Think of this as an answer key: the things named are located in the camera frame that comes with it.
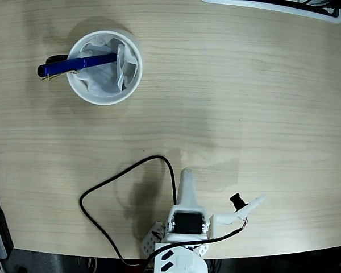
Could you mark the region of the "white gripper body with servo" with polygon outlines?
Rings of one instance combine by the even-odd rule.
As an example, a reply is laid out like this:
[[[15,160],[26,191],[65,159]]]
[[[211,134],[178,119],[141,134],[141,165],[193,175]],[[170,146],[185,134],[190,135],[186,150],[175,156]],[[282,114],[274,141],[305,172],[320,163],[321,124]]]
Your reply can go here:
[[[208,239],[209,220],[204,207],[174,205],[165,224],[162,242],[186,242]]]

